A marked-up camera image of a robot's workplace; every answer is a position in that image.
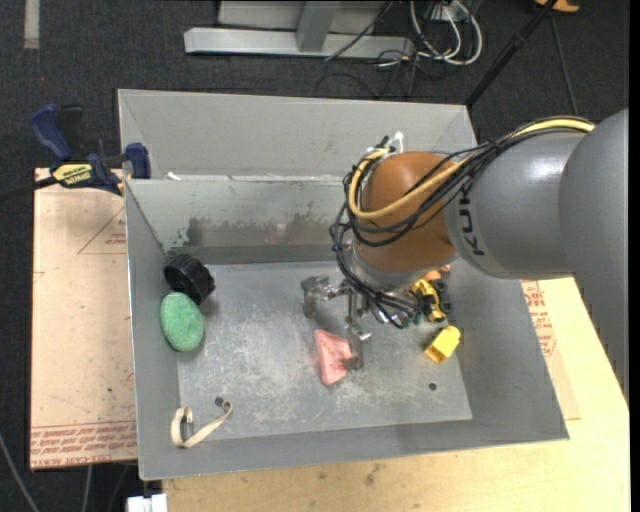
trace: black wire bundle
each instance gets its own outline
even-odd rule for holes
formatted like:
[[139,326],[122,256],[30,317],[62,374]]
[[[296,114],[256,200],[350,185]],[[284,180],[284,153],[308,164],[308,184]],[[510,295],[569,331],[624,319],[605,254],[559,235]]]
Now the black wire bundle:
[[[450,162],[457,157],[466,155],[463,157],[462,163],[460,164],[459,168],[454,173],[452,173],[452,175],[449,176],[442,184],[436,186],[435,189],[422,201],[422,203],[413,213],[397,222],[394,222],[393,224],[385,226],[380,226],[373,221],[369,221],[367,224],[364,224],[358,220],[356,214],[349,208],[349,190],[353,184],[352,182],[356,170],[360,168],[362,172],[357,182],[357,190],[355,193],[356,201],[359,202],[362,192],[362,183],[364,183],[365,178],[375,170],[376,164],[379,162],[379,158],[371,158],[369,156],[370,153],[365,155],[358,162],[358,164],[353,167],[352,171],[348,173],[343,179],[345,197],[347,199],[340,208],[335,223],[329,228],[329,234],[331,235],[331,239],[333,242],[333,250],[336,253],[338,268],[344,275],[349,285],[353,288],[353,290],[365,297],[366,300],[368,300],[370,303],[374,304],[394,326],[403,328],[404,325],[401,322],[397,321],[397,313],[396,317],[394,318],[393,314],[390,314],[387,308],[394,308],[398,312],[404,313],[404,315],[406,315],[407,317],[412,317],[418,314],[420,311],[421,302],[419,298],[413,296],[413,298],[416,299],[415,301],[403,300],[388,293],[376,291],[366,283],[364,283],[360,278],[358,278],[355,273],[349,268],[345,259],[344,238],[346,233],[351,231],[355,240],[369,247],[382,247],[400,240],[410,231],[421,228],[427,223],[431,222],[431,220],[439,212],[441,212],[451,201],[453,201],[457,197],[457,195],[467,183],[470,183],[472,180],[476,179],[487,168],[487,166],[491,162],[493,162],[493,160],[495,160],[498,155],[500,155],[510,147],[539,135],[579,130],[578,128],[571,127],[569,125],[558,126],[557,123],[552,123],[551,126],[547,126],[548,122],[557,120],[579,121],[581,123],[587,123],[588,125],[591,125],[589,121],[586,121],[579,117],[549,117],[543,120],[525,124],[514,132],[511,132],[495,141],[487,141],[473,148],[450,153],[446,155],[435,167],[428,171],[422,178],[420,178],[420,180],[418,180],[417,183],[415,183],[409,190],[407,190],[404,195],[406,196],[413,190],[420,187],[427,180],[435,177],[438,171],[440,171],[447,162]],[[385,139],[383,139],[383,141],[378,144],[376,148],[385,147],[385,145],[387,144],[387,140],[388,138],[385,137]],[[393,151],[394,148],[389,148],[389,153],[393,153]],[[437,209],[433,211],[426,220],[422,221],[420,224],[417,224],[418,220],[425,212],[428,212],[436,206]],[[346,222],[343,222],[345,213],[347,219]],[[383,240],[371,241],[363,236],[363,233],[386,233],[390,236]]]

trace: yellow block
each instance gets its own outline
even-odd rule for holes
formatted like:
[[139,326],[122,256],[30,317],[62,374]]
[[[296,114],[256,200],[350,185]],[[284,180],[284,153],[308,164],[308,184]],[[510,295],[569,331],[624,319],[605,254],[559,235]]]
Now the yellow block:
[[453,354],[459,343],[460,331],[449,325],[440,331],[424,353],[439,364]]

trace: green sponge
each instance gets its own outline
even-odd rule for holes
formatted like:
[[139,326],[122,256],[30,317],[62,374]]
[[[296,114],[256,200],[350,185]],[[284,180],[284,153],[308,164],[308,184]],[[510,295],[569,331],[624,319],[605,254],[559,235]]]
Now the green sponge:
[[160,324],[169,345],[179,352],[193,350],[204,337],[200,308],[184,293],[172,292],[162,299]]

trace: white cable tie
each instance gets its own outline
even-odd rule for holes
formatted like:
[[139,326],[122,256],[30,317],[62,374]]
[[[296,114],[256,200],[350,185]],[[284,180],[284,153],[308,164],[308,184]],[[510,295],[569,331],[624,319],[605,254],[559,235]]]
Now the white cable tie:
[[233,412],[233,406],[228,400],[216,398],[216,405],[218,407],[222,407],[224,414],[218,419],[213,420],[211,423],[206,424],[186,440],[182,437],[182,422],[185,421],[188,424],[193,423],[193,411],[191,411],[189,406],[180,407],[176,411],[176,415],[171,422],[171,441],[173,441],[173,444],[179,448],[191,448],[209,437],[209,435],[222,425]]
[[404,144],[402,142],[403,139],[404,139],[404,134],[398,130],[393,136],[393,139],[389,141],[387,146],[391,146],[392,142],[398,141],[398,145],[400,146],[400,150],[398,151],[398,153],[403,153],[404,152]]

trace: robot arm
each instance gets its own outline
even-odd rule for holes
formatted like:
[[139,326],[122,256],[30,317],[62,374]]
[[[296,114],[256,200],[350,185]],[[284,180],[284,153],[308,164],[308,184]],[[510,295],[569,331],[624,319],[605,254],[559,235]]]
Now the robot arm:
[[498,278],[573,275],[628,400],[627,126],[628,110],[550,118],[447,156],[383,141],[345,178],[346,281],[397,324],[419,308],[411,284],[456,254]]

